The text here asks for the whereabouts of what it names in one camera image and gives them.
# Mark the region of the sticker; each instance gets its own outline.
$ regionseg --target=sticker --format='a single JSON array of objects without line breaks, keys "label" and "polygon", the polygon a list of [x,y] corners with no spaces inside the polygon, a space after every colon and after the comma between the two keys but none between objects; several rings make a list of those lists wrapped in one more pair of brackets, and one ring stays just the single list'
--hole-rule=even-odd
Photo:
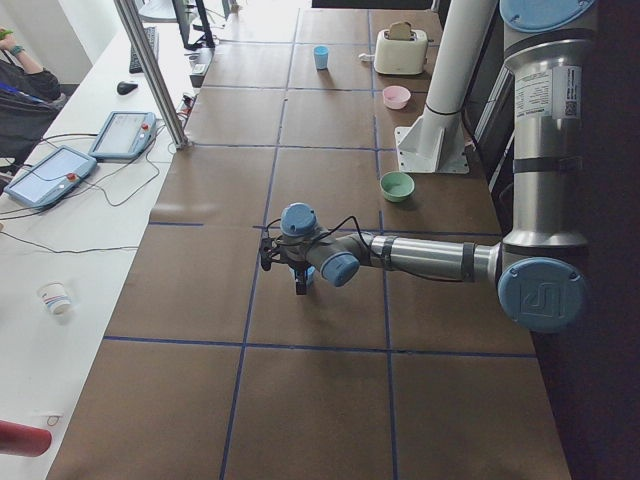
[{"label": "sticker", "polygon": [[580,118],[582,67],[553,69],[553,118]]},{"label": "sticker", "polygon": [[551,116],[553,73],[551,70],[534,73],[516,81],[516,121],[531,116]]}]

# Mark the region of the paper cup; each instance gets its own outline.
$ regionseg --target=paper cup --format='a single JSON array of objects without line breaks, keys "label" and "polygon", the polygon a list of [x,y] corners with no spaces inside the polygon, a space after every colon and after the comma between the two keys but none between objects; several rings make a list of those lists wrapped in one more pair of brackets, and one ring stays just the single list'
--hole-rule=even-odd
[{"label": "paper cup", "polygon": [[60,315],[71,308],[71,299],[60,282],[51,282],[38,289],[38,296],[44,302],[47,310],[54,315]]}]

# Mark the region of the pink bowl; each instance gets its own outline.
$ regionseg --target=pink bowl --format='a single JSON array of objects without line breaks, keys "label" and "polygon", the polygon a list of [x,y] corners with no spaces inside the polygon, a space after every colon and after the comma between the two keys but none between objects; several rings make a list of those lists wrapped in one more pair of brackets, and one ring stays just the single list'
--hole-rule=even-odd
[{"label": "pink bowl", "polygon": [[400,110],[407,105],[411,92],[400,85],[391,85],[382,91],[382,101],[386,107]]}]

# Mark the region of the green bowl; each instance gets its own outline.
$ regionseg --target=green bowl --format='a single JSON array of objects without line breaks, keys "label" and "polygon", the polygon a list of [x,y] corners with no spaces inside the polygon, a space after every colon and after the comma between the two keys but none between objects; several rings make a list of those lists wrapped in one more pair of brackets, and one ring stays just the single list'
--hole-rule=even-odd
[{"label": "green bowl", "polygon": [[382,196],[390,202],[402,202],[415,188],[413,178],[404,172],[389,172],[380,179]]}]

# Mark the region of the small bowl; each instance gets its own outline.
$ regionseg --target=small bowl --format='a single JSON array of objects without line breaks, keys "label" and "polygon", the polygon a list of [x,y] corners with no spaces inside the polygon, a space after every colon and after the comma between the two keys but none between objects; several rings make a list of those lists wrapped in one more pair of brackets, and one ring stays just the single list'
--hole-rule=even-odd
[{"label": "small bowl", "polygon": [[413,193],[416,184],[404,172],[389,172],[380,179],[382,196],[390,202],[402,202]]},{"label": "small bowl", "polygon": [[410,98],[411,92],[400,85],[391,85],[382,91],[382,102],[392,110],[406,107]]}]

